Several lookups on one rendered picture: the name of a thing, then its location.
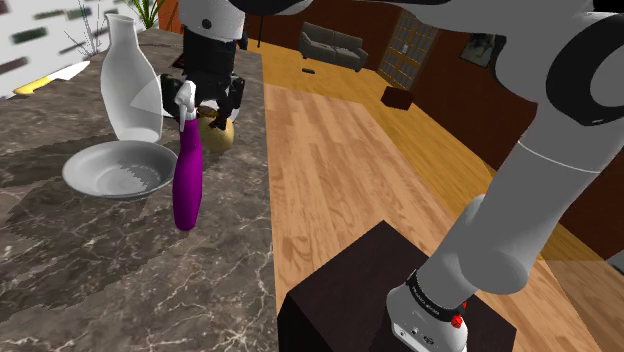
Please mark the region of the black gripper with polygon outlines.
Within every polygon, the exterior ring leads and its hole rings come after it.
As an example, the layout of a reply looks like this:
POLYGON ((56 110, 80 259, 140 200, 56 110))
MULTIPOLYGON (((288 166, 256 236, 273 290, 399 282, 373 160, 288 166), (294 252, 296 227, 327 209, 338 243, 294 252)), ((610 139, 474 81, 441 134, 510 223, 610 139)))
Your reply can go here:
MULTIPOLYGON (((202 36, 184 28, 183 58, 186 79, 196 85, 195 102, 217 100, 218 117, 214 126, 225 130, 232 112, 238 112, 245 88, 245 79, 232 75, 237 42, 224 42, 202 36)), ((162 105, 172 117, 179 116, 175 102, 182 82, 170 74, 160 75, 162 105)))

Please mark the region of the golden round vase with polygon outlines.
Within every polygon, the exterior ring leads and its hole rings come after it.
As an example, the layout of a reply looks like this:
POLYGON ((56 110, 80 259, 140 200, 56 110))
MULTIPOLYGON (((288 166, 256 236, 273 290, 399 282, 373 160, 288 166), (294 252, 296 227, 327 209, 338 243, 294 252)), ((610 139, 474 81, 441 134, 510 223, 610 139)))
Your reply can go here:
POLYGON ((202 146, 211 152, 221 153, 229 150, 234 143, 234 126, 230 118, 226 119, 226 129, 212 126, 219 117, 219 112, 210 106, 197 108, 198 130, 202 146))

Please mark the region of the white vase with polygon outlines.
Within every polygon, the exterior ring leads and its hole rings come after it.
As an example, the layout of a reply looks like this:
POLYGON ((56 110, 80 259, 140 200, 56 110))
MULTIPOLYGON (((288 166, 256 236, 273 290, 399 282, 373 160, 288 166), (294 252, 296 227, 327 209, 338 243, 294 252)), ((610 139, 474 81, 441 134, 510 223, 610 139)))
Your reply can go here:
POLYGON ((135 20, 107 14, 110 45, 101 66, 101 95, 120 140, 156 142, 162 133, 162 93, 157 75, 141 51, 135 20))

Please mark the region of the purple spray bottle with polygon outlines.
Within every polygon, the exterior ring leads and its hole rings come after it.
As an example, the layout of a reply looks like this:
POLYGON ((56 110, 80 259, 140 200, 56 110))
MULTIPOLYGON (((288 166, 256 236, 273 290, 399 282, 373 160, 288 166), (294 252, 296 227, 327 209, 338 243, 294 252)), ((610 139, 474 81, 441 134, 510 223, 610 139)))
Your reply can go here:
POLYGON ((195 227, 203 194, 202 145, 195 93, 195 83, 186 80, 175 97, 180 115, 180 151, 173 179, 172 201, 175 225, 181 231, 189 231, 195 227))

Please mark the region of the green plant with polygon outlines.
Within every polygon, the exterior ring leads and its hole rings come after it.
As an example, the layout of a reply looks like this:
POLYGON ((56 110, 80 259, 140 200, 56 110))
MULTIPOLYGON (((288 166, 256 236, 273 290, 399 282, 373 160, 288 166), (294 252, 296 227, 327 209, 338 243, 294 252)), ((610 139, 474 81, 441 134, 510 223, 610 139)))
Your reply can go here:
POLYGON ((124 0, 133 10, 146 29, 152 28, 157 21, 158 11, 166 0, 124 0))

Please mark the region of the grey bowl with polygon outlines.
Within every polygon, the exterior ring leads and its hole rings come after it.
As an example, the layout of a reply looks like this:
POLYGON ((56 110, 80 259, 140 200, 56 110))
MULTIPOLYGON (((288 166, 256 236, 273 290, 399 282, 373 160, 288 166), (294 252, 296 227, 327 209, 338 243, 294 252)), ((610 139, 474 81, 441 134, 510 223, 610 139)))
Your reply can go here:
POLYGON ((62 169, 68 186, 86 195, 131 199, 149 195, 173 180, 177 155, 144 141, 110 141, 85 148, 62 169))

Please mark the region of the bare dry twigs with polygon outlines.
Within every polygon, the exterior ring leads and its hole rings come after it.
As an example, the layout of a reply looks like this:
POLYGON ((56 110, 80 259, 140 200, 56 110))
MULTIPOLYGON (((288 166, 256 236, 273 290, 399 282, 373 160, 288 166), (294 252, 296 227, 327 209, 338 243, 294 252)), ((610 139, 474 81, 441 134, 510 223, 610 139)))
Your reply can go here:
POLYGON ((98 54, 102 47, 100 36, 105 31, 105 20, 100 10, 101 0, 76 0, 74 8, 65 11, 68 28, 63 31, 84 58, 98 54))

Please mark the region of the grey sofa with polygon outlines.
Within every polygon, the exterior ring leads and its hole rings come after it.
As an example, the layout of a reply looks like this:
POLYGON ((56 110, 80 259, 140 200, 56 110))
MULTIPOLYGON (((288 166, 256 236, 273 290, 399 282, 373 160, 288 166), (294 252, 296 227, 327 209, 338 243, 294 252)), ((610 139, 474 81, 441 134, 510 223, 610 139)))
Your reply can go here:
POLYGON ((368 58, 362 44, 363 40, 359 37, 304 22, 299 35, 298 51, 304 59, 313 59, 359 72, 368 58))

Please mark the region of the dark red box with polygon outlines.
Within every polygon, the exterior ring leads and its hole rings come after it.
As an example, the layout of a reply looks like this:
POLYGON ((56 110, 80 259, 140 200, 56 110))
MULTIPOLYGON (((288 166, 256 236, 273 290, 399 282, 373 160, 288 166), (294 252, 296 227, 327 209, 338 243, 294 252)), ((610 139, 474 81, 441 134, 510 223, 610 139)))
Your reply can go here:
POLYGON ((408 90, 387 86, 381 97, 381 102, 387 107, 408 110, 413 103, 413 94, 408 90))

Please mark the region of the glass-paned door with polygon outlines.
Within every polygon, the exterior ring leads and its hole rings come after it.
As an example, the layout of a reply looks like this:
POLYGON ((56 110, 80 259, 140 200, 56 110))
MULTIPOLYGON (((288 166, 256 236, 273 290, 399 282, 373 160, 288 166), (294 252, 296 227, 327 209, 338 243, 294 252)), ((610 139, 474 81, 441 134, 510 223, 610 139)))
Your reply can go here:
POLYGON ((438 29, 403 10, 389 40, 378 73, 392 86, 410 90, 428 56, 438 29))

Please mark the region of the dark robot stand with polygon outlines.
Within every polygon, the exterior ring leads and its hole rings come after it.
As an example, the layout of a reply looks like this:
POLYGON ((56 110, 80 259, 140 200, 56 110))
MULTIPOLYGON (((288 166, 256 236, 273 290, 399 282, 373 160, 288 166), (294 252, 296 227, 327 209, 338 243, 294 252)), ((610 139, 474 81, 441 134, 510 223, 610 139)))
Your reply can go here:
POLYGON ((291 289, 278 314, 279 352, 442 352, 410 316, 390 314, 388 293, 425 255, 382 221, 291 289))

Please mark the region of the yellow-handled knife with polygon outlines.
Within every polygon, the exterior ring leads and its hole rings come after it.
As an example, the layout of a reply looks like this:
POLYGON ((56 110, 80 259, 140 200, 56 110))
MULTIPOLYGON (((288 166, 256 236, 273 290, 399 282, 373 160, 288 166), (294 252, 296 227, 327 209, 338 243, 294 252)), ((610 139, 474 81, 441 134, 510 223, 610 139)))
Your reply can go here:
POLYGON ((71 80, 73 77, 75 77, 77 74, 82 72, 89 65, 90 65, 90 61, 85 60, 85 61, 81 61, 73 65, 67 66, 54 73, 48 74, 45 77, 42 77, 38 80, 30 82, 21 87, 18 87, 13 90, 13 93, 16 95, 31 95, 34 93, 35 90, 41 87, 44 87, 45 85, 49 84, 50 82, 54 80, 57 80, 57 79, 61 79, 64 81, 71 80))

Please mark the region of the dark wall picture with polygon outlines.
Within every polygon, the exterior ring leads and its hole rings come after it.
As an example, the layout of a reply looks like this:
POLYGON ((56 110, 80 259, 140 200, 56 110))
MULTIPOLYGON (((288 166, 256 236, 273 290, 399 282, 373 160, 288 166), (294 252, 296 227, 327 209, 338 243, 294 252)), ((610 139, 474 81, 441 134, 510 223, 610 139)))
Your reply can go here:
POLYGON ((495 36, 486 33, 473 33, 464 46, 460 57, 470 63, 486 68, 491 61, 495 36))

